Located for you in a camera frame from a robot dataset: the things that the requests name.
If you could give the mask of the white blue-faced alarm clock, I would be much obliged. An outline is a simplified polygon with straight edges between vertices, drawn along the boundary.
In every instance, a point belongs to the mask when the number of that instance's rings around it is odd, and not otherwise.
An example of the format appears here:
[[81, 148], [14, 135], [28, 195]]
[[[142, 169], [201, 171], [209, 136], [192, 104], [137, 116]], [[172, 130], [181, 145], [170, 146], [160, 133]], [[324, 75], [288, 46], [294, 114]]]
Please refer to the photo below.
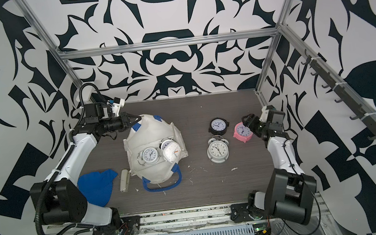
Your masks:
[[166, 147], [168, 147], [168, 145], [170, 144], [170, 143], [172, 143], [172, 142], [174, 142], [174, 140], [173, 139], [164, 139], [161, 143], [160, 143], [160, 149], [161, 150], [164, 150]]

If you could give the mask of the black round alarm clock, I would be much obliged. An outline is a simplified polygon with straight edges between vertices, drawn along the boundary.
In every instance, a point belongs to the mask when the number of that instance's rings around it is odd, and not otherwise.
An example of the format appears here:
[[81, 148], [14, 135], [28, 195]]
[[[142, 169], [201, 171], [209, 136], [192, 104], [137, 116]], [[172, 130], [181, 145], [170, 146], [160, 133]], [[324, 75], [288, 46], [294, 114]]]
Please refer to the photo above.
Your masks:
[[213, 118], [209, 123], [209, 133], [217, 136], [223, 136], [229, 127], [229, 122], [223, 118]]

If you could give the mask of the white round alarm clock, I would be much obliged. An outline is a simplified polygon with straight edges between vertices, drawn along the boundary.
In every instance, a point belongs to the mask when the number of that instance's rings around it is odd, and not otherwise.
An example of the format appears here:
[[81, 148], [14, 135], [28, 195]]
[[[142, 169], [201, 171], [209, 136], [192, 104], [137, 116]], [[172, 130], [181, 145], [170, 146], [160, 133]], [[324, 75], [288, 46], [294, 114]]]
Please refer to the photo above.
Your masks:
[[209, 160], [215, 164], [222, 164], [229, 158], [229, 142], [222, 136], [214, 135], [208, 141], [207, 155]]

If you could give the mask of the small white alarm clock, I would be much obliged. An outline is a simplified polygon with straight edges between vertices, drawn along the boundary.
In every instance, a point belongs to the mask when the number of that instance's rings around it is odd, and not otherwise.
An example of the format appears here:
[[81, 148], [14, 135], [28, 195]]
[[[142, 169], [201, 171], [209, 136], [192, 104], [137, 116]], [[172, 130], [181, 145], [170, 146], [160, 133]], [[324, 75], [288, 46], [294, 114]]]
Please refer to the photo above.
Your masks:
[[147, 147], [143, 151], [139, 153], [137, 157], [137, 161], [140, 165], [154, 165], [159, 161], [160, 155], [158, 153], [157, 148], [155, 147]]

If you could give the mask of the white square alarm clock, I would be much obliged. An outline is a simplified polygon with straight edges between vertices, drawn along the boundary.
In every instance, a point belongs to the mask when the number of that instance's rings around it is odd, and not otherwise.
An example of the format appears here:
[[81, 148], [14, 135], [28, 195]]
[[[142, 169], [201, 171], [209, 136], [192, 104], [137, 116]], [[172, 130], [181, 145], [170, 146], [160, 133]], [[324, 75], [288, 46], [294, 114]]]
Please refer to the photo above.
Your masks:
[[167, 162], [176, 163], [178, 162], [180, 158], [182, 148], [177, 142], [174, 141], [170, 143], [168, 147], [162, 150], [162, 152], [163, 152], [163, 157]]

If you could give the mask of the small beige stapler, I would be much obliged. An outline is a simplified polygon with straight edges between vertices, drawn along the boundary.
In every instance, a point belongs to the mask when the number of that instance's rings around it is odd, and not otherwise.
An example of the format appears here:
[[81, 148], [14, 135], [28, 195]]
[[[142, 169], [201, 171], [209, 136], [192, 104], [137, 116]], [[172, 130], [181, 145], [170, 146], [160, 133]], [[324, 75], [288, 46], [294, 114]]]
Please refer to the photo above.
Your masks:
[[130, 172], [128, 169], [123, 169], [120, 175], [120, 192], [125, 193], [128, 191], [129, 181], [130, 181]]

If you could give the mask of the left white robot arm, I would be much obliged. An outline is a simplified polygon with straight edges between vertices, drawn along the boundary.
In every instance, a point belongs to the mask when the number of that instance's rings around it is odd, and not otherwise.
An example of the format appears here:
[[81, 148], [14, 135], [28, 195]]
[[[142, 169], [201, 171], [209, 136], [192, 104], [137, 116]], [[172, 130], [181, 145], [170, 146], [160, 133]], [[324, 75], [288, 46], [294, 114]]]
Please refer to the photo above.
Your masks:
[[140, 121], [139, 116], [122, 112], [125, 101], [82, 106], [82, 114], [69, 133], [69, 148], [43, 182], [34, 184], [30, 197], [35, 207], [37, 235], [63, 235], [71, 228], [108, 228], [122, 225], [116, 208], [91, 204], [77, 187], [81, 170], [99, 140], [111, 133], [124, 132]]

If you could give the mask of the grey wall hook rail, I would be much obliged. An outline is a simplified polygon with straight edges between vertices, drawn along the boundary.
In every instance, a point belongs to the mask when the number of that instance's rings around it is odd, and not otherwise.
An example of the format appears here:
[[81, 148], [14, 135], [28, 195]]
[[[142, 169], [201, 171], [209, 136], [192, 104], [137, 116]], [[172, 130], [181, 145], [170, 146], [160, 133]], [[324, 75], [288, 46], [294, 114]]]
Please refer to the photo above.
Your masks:
[[369, 140], [376, 140], [376, 111], [371, 110], [366, 103], [363, 102], [363, 99], [352, 87], [343, 80], [334, 70], [326, 64], [322, 57], [313, 57], [305, 53], [305, 61], [303, 65], [309, 65], [314, 72], [313, 76], [319, 76], [325, 82], [325, 85], [322, 87], [325, 89], [330, 89], [337, 96], [338, 99], [335, 100], [336, 103], [344, 103], [348, 108], [353, 112], [353, 116], [350, 117], [351, 120], [360, 120], [373, 134], [369, 136]]

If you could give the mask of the white canvas bag blue handles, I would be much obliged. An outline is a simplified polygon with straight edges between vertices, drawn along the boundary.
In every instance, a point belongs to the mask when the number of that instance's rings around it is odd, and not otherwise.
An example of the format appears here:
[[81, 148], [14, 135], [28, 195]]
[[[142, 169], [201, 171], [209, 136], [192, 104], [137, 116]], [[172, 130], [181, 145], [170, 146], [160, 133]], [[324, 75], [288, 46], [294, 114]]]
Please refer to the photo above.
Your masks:
[[182, 133], [158, 115], [140, 117], [124, 139], [130, 174], [150, 193], [176, 188], [183, 179], [179, 162], [188, 156]]

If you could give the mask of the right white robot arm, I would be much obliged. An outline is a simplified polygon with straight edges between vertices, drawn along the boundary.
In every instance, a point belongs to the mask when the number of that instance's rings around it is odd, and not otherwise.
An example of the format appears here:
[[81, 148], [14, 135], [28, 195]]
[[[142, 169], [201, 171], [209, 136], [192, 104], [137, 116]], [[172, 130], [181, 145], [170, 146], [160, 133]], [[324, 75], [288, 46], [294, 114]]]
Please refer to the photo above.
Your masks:
[[248, 196], [249, 214], [254, 219], [272, 216], [307, 225], [310, 222], [316, 179], [306, 175], [296, 161], [292, 139], [284, 131], [285, 112], [272, 105], [262, 108], [261, 116], [249, 114], [242, 123], [262, 139], [275, 169], [266, 191], [253, 191]]

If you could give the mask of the pink alarm clock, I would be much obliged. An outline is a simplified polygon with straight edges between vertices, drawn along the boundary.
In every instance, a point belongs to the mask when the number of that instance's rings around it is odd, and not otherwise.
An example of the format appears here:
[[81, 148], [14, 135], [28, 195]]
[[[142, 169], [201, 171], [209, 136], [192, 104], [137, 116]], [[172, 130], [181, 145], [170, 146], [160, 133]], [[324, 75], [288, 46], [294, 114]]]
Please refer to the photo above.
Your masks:
[[235, 125], [233, 137], [238, 141], [247, 143], [252, 139], [252, 136], [252, 131], [248, 127], [244, 126], [242, 122]]

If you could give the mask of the blue cloth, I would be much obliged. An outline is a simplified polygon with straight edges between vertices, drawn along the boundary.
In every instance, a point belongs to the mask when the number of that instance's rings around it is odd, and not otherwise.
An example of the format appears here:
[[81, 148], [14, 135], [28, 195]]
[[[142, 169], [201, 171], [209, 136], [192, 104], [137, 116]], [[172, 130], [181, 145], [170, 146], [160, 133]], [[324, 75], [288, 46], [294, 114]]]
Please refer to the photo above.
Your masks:
[[77, 187], [90, 204], [105, 207], [111, 198], [113, 180], [117, 176], [118, 173], [112, 169], [91, 172], [78, 179]]

